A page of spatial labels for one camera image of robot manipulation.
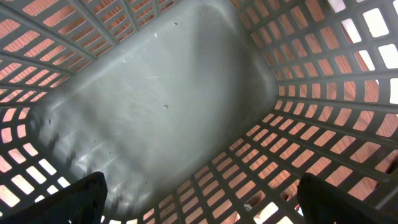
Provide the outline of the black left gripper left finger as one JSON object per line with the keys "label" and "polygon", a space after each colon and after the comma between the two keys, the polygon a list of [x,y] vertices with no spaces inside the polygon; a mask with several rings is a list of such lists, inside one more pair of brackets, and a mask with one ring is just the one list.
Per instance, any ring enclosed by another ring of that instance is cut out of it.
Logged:
{"label": "black left gripper left finger", "polygon": [[100,223],[108,189],[94,172],[57,193],[1,219],[1,223]]}

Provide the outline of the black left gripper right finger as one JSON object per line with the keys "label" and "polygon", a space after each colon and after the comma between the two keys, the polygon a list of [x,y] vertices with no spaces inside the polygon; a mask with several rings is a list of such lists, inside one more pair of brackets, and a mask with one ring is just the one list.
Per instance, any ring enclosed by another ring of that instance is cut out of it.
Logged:
{"label": "black left gripper right finger", "polygon": [[396,218],[364,204],[311,173],[305,173],[300,179],[297,198],[307,223],[397,223]]}

